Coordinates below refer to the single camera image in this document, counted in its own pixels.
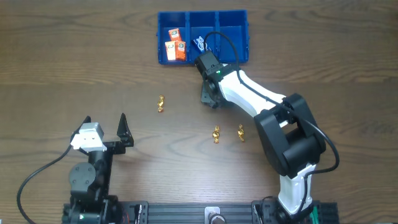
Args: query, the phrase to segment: blue bin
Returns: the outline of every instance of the blue bin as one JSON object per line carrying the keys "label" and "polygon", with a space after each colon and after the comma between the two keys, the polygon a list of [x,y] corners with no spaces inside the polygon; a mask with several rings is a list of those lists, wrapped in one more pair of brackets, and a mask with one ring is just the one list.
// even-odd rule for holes
{"label": "blue bin", "polygon": [[[157,15],[157,50],[162,65],[183,65],[193,63],[200,51],[192,43],[199,35],[205,38],[210,31],[220,31],[227,35],[236,47],[239,62],[249,60],[248,13],[246,10],[232,11],[189,11],[159,12]],[[180,29],[182,40],[187,43],[186,61],[168,61],[165,42],[170,41],[169,30]],[[207,44],[222,63],[235,62],[235,55],[228,41],[220,35],[212,34]]]}

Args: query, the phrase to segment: candy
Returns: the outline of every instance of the candy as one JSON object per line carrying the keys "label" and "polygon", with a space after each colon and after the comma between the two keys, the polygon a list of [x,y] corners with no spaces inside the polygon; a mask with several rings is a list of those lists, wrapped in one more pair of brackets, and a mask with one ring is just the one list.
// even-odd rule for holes
{"label": "candy", "polygon": [[[196,45],[197,49],[201,52],[201,53],[205,53],[205,48],[204,48],[204,41],[203,38],[201,36],[198,36],[197,38],[193,39],[192,42]],[[211,50],[206,43],[206,50]]]}
{"label": "candy", "polygon": [[180,30],[177,29],[172,29],[169,30],[169,36],[170,36],[170,40],[172,41],[181,41],[181,35],[180,35]]}
{"label": "candy", "polygon": [[175,59],[183,61],[187,59],[187,53],[185,48],[186,46],[184,41],[175,42]]}
{"label": "candy", "polygon": [[168,41],[166,45],[167,60],[175,60],[175,41]]}

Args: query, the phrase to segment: wooden table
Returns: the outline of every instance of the wooden table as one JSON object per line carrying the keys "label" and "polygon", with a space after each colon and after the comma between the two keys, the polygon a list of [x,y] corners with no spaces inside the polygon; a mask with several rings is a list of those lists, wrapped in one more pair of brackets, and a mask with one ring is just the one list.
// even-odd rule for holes
{"label": "wooden table", "polygon": [[[114,157],[110,190],[121,200],[250,202],[279,193],[252,118],[202,105],[194,67],[158,64],[157,12],[213,9],[248,10],[243,70],[272,91],[303,95],[337,145],[341,165],[313,178],[312,197],[338,202],[342,223],[398,220],[397,1],[10,0],[0,2],[3,223],[26,223],[20,184],[66,149],[86,115],[106,139],[127,116],[136,145]],[[22,204],[33,220],[60,223],[68,173],[85,161],[71,151],[27,184]],[[328,149],[318,169],[332,163]]]}

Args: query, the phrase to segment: black cable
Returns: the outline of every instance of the black cable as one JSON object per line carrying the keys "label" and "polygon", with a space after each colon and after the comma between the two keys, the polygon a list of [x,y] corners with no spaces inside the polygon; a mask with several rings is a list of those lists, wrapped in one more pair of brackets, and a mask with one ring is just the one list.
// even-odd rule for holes
{"label": "black cable", "polygon": [[301,201],[300,207],[299,207],[298,210],[297,210],[297,212],[301,212],[301,209],[303,209],[304,203],[305,203],[306,198],[307,198],[307,191],[308,191],[307,179],[308,179],[308,176],[309,176],[309,175],[312,175],[312,174],[322,174],[322,173],[326,173],[326,172],[331,172],[331,171],[335,170],[335,169],[338,167],[338,164],[340,163],[340,157],[339,157],[339,155],[338,155],[338,151],[337,151],[336,146],[332,143],[332,141],[330,140],[330,138],[329,138],[321,129],[319,129],[319,128],[316,127],[314,124],[312,124],[311,122],[307,121],[306,119],[301,118],[301,116],[299,116],[296,112],[294,112],[294,110],[292,110],[292,109],[290,109],[290,108],[288,108],[288,107],[282,105],[281,103],[278,103],[278,102],[276,102],[276,101],[270,99],[270,98],[267,97],[267,96],[264,96],[263,94],[259,93],[257,90],[251,88],[248,84],[246,84],[246,83],[242,80],[242,78],[241,78],[241,76],[240,76],[240,74],[239,74],[239,58],[238,58],[238,52],[236,51],[236,48],[235,48],[234,44],[232,43],[232,41],[231,41],[225,34],[223,34],[223,33],[221,33],[221,32],[218,32],[218,31],[212,31],[212,32],[209,32],[209,33],[205,36],[205,39],[204,39],[204,41],[203,41],[204,46],[206,46],[206,39],[207,39],[207,37],[208,37],[209,35],[211,35],[211,34],[219,34],[219,35],[223,36],[223,37],[229,42],[229,44],[231,45],[232,49],[234,50],[235,57],[236,57],[236,73],[238,74],[238,80],[239,80],[239,82],[240,82],[242,85],[244,85],[246,88],[248,88],[249,90],[251,90],[253,93],[255,93],[255,94],[257,94],[258,96],[262,97],[263,99],[265,99],[265,100],[267,100],[267,101],[270,101],[271,103],[275,104],[275,105],[278,106],[279,108],[282,108],[282,109],[286,110],[287,112],[289,112],[291,115],[293,115],[293,116],[296,117],[297,119],[299,119],[299,120],[301,120],[301,121],[304,121],[304,122],[306,122],[307,124],[309,124],[316,132],[318,132],[318,133],[324,138],[324,140],[325,140],[325,141],[329,144],[329,146],[331,147],[331,150],[333,151],[333,153],[334,153],[334,155],[335,155],[335,159],[336,159],[335,164],[334,164],[333,166],[329,167],[329,168],[326,168],[326,169],[310,171],[310,172],[306,173],[306,174],[304,175],[304,177],[303,177],[303,178],[304,178],[304,197],[303,197],[303,199],[302,199],[302,201]]}
{"label": "black cable", "polygon": [[22,194],[22,190],[24,189],[25,185],[28,183],[28,181],[30,181],[31,178],[33,178],[35,175],[37,175],[39,172],[42,172],[44,169],[50,167],[51,165],[53,165],[54,163],[60,161],[62,158],[64,158],[68,152],[70,151],[70,149],[72,148],[71,145],[69,145],[69,147],[67,148],[67,150],[57,159],[55,159],[54,161],[50,162],[49,164],[39,168],[38,170],[36,170],[35,172],[33,172],[31,175],[29,175],[21,184],[21,186],[19,187],[18,193],[17,193],[17,205],[18,205],[18,209],[20,211],[20,213],[22,214],[22,216],[30,223],[30,224],[35,224],[35,222],[33,222],[33,220],[31,220],[27,215],[26,212],[24,211],[24,209],[22,208],[22,204],[21,204],[21,194]]}

